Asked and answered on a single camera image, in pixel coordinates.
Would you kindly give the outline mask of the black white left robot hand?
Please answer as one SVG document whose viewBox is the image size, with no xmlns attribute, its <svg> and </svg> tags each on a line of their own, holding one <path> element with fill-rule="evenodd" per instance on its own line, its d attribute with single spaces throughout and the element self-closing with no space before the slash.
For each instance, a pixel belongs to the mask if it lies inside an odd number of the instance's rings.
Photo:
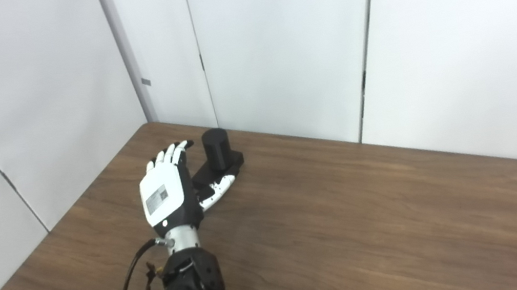
<svg viewBox="0 0 517 290">
<path fill-rule="evenodd" d="M 144 216 L 160 238 L 180 226 L 198 228 L 204 213 L 225 195 L 239 174 L 238 167 L 232 166 L 197 190 L 186 158 L 192 145 L 193 141 L 178 141 L 160 151 L 148 162 L 139 183 Z"/>
</svg>

